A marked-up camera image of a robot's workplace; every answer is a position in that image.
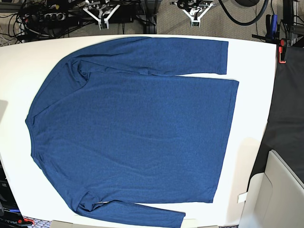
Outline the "blue long-sleeve shirt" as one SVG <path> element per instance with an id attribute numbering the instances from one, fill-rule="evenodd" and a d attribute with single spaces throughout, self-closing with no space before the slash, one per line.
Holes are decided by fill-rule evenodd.
<path id="1" fill-rule="evenodd" d="M 227 60 L 226 41 L 143 37 L 64 57 L 25 121 L 34 162 L 80 216 L 179 228 L 153 205 L 213 201 L 239 83 L 196 74 Z"/>

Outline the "black power strip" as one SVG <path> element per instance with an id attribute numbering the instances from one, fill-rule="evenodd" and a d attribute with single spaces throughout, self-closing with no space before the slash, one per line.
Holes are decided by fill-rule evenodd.
<path id="1" fill-rule="evenodd" d="M 47 13 L 39 16 L 39 22 L 64 21 L 67 18 L 65 13 Z"/>

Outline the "red and black clamp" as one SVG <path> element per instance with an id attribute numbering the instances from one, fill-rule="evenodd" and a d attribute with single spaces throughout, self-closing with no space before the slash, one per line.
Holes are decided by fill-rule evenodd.
<path id="1" fill-rule="evenodd" d="M 285 38 L 282 38 L 279 43 L 278 47 L 278 61 L 280 64 L 285 64 L 285 54 L 286 54 L 286 48 L 287 48 L 287 41 Z"/>

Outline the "beige plastic bin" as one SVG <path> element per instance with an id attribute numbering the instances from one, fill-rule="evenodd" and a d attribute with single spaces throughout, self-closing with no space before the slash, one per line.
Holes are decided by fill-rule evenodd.
<path id="1" fill-rule="evenodd" d="M 240 228 L 302 228 L 304 183 L 280 155 L 271 150 L 266 169 L 254 175 L 239 222 Z"/>

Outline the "black box red button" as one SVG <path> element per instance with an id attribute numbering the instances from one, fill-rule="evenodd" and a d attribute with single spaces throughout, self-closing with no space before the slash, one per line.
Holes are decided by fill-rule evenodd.
<path id="1" fill-rule="evenodd" d="M 34 220 L 24 218 L 18 212 L 1 211 L 0 227 L 1 228 L 30 228 L 35 225 Z"/>

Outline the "blue handled tool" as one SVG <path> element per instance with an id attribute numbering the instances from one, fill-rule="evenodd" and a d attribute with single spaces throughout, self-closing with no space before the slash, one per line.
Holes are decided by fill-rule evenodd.
<path id="1" fill-rule="evenodd" d="M 277 15 L 276 14 L 273 14 L 271 16 L 271 24 L 270 24 L 270 34 L 272 37 L 275 36 L 276 34 L 276 29 L 277 29 Z"/>

